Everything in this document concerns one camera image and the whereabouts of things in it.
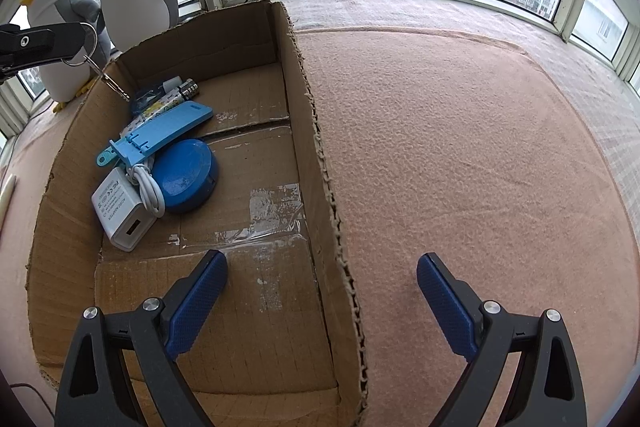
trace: metal key ring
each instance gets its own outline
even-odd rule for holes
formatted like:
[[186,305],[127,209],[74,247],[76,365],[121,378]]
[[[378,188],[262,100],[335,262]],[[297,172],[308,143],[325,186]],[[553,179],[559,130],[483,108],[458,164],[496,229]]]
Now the metal key ring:
[[61,58],[61,60],[67,65],[67,66],[72,66],[72,67],[76,67],[76,66],[82,66],[86,61],[87,61],[87,57],[93,57],[94,53],[95,53],[95,49],[98,47],[98,32],[95,30],[94,26],[89,24],[88,22],[81,22],[80,23],[82,26],[89,26],[89,28],[91,28],[91,32],[94,34],[94,47],[91,49],[91,53],[87,54],[84,56],[84,60],[82,62],[78,62],[77,64],[73,64],[71,62],[69,62],[68,60],[65,60],[64,58]]

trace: windowsill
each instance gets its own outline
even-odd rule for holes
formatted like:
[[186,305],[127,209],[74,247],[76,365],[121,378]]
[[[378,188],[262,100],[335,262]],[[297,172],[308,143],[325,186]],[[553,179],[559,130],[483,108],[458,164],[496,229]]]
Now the windowsill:
[[616,69],[616,68],[613,67],[613,64],[611,63],[611,61],[607,57],[605,57],[605,55],[600,53],[596,48],[593,48],[592,46],[588,45],[581,38],[578,38],[578,37],[574,36],[573,34],[571,34],[571,36],[569,36],[569,42],[571,44],[574,44],[575,46],[578,46],[583,51],[586,51],[592,57],[597,58],[605,66],[608,66],[612,70]]

